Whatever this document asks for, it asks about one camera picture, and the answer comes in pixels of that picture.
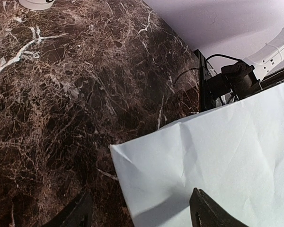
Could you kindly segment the white paper bag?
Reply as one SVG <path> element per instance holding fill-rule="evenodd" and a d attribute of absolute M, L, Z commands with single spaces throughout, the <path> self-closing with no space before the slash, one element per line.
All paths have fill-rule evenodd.
<path fill-rule="evenodd" d="M 284 227 L 284 83 L 110 147 L 137 227 L 189 227 L 202 189 L 250 227 Z"/>

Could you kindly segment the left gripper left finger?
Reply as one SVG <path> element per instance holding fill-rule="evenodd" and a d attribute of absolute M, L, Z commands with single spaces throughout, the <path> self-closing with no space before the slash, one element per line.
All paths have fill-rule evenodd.
<path fill-rule="evenodd" d="M 92 204 L 91 195 L 88 192 L 81 192 L 43 227 L 90 227 Z"/>

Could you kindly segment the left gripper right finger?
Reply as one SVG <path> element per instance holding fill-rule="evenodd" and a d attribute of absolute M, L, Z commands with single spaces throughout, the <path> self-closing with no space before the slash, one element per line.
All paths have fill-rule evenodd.
<path fill-rule="evenodd" d="M 193 227 L 248 227 L 201 189 L 193 189 L 189 205 Z"/>

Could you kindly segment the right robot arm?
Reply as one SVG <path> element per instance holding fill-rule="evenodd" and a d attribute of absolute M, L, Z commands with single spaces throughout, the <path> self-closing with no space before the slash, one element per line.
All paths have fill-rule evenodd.
<path fill-rule="evenodd" d="M 222 68 L 224 79 L 221 95 L 229 92 L 243 97 L 260 87 L 260 82 L 284 60 L 284 27 L 256 53 L 234 65 Z"/>

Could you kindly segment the white cup holding straws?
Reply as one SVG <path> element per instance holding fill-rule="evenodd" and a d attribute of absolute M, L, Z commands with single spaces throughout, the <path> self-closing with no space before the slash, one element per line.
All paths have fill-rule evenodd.
<path fill-rule="evenodd" d="M 49 9 L 54 2 L 55 0 L 19 0 L 23 7 L 37 11 Z"/>

